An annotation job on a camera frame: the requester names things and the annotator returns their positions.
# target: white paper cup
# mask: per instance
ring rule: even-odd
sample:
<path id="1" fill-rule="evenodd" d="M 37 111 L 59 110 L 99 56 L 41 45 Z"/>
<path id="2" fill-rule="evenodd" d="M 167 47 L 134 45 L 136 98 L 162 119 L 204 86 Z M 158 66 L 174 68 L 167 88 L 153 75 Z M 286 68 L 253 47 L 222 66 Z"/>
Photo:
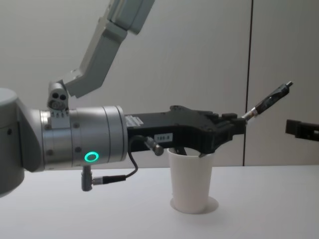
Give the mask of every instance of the white paper cup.
<path id="1" fill-rule="evenodd" d="M 187 149 L 186 155 L 168 151 L 174 207 L 188 214 L 205 210 L 208 204 L 213 154 L 199 158 L 199 152 Z"/>

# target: black cable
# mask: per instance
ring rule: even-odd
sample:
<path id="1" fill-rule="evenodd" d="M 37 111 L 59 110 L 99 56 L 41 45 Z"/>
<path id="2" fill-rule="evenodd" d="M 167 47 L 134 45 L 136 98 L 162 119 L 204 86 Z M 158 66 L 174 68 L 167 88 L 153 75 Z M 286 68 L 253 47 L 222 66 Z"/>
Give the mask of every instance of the black cable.
<path id="1" fill-rule="evenodd" d="M 145 141 L 146 141 L 146 137 L 141 136 L 141 135 L 135 135 L 135 136 L 133 136 L 133 137 L 130 139 L 130 141 L 129 141 L 128 155 L 129 155 L 129 158 L 130 158 L 131 162 L 133 163 L 135 169 L 134 169 L 131 173 L 129 173 L 128 175 L 126 175 L 126 178 L 131 177 L 132 175 L 134 175 L 134 174 L 138 171 L 138 169 L 139 169 L 138 164 L 135 162 L 135 160 L 134 160 L 134 158 L 133 158 L 133 156 L 132 156 L 132 144 L 133 144 L 135 141 L 145 142 Z"/>

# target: white table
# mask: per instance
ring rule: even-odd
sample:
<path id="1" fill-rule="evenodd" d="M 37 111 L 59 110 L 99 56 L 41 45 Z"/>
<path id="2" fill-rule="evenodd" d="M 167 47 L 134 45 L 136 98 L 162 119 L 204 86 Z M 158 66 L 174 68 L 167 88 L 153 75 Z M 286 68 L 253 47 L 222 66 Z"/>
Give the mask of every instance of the white table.
<path id="1" fill-rule="evenodd" d="M 80 171 L 26 173 L 0 199 L 0 238 L 319 238 L 319 166 L 213 168 L 210 195 L 216 211 L 185 215 L 169 205 L 169 169 L 140 169 L 89 193 L 81 191 Z"/>

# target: label sticker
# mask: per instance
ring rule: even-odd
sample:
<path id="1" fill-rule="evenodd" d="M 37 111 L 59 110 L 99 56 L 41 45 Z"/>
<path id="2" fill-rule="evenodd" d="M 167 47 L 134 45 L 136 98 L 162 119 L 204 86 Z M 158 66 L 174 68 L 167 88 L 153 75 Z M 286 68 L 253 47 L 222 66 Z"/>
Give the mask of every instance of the label sticker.
<path id="1" fill-rule="evenodd" d="M 137 127 L 143 125 L 143 121 L 139 117 L 125 116 L 127 127 Z"/>
<path id="2" fill-rule="evenodd" d="M 155 134 L 154 140 L 157 143 L 172 142 L 173 141 L 173 133 Z"/>

